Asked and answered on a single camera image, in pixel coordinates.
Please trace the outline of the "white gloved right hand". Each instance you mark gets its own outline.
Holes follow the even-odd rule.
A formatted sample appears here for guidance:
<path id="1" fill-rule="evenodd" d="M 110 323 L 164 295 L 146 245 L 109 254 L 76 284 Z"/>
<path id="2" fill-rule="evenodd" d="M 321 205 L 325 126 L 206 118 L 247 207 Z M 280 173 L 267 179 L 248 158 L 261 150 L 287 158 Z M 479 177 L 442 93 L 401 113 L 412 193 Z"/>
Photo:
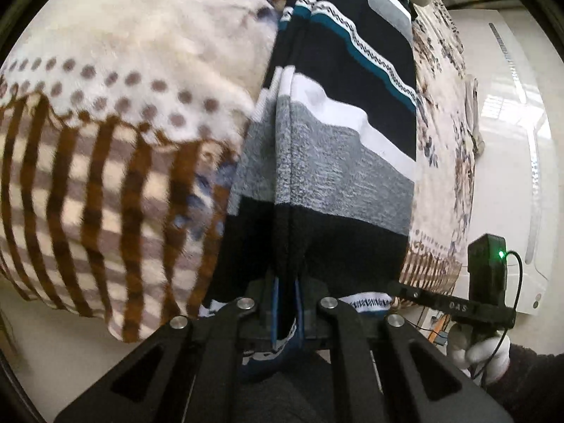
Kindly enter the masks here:
<path id="1" fill-rule="evenodd" d="M 509 349 L 506 334 L 478 340 L 471 326 L 455 324 L 448 333 L 446 356 L 468 377 L 481 377 L 484 385 L 490 385 L 509 369 Z"/>

